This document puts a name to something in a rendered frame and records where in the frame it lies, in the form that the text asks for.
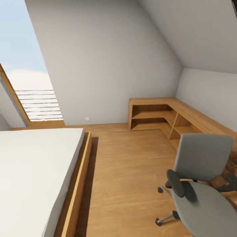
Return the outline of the swivel chair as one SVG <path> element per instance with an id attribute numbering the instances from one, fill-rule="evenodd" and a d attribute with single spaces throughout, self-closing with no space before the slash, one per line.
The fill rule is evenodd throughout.
<path id="1" fill-rule="evenodd" d="M 173 170 L 167 170 L 171 194 L 177 211 L 156 224 L 172 217 L 180 219 L 193 237 L 237 237 L 237 211 L 221 192 L 237 192 L 237 177 L 227 174 L 230 185 L 213 188 L 199 183 L 221 176 L 228 162 L 234 139 L 210 133 L 181 135 Z M 192 179 L 193 181 L 180 181 Z"/>

